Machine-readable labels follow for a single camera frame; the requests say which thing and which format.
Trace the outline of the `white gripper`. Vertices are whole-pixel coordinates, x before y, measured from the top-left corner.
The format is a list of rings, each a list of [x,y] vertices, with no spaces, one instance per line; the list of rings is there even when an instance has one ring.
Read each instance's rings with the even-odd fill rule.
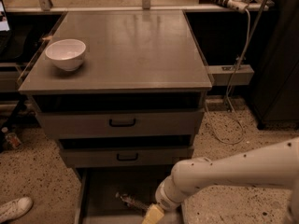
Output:
[[[142,224],[157,224],[164,217],[164,210],[175,210],[186,198],[187,196],[175,185],[173,178],[168,176],[156,189],[157,204],[152,204],[149,207]]]

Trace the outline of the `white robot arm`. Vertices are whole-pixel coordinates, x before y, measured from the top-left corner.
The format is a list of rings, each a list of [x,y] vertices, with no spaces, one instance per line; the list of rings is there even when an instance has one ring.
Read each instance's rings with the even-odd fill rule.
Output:
[[[209,186],[290,189],[284,224],[299,223],[299,138],[211,161],[193,158],[177,162],[155,192],[142,224],[157,224],[164,213]]]

